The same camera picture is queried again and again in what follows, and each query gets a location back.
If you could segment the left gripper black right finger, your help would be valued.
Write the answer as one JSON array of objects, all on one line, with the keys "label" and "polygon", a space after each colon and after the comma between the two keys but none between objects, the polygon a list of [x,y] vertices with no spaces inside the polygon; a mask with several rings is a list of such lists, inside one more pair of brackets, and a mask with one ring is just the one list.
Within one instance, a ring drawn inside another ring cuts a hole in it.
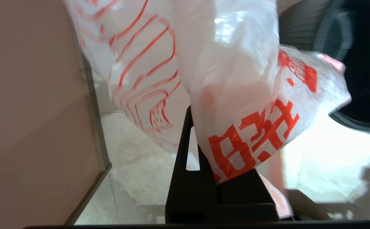
[{"label": "left gripper black right finger", "polygon": [[222,205],[275,204],[256,169],[219,184],[217,200]]}]

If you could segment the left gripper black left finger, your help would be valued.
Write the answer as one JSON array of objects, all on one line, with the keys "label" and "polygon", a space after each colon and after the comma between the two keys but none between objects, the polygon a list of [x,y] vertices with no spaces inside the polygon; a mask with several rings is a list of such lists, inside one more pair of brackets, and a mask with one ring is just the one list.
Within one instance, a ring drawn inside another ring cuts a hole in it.
[{"label": "left gripper black left finger", "polygon": [[167,204],[174,204],[174,202],[180,205],[217,204],[217,190],[214,182],[214,175],[200,147],[197,147],[200,166],[199,171],[189,171],[186,169],[190,134],[193,126],[191,107],[189,106],[186,110],[179,149],[177,151],[171,184],[169,186]]}]

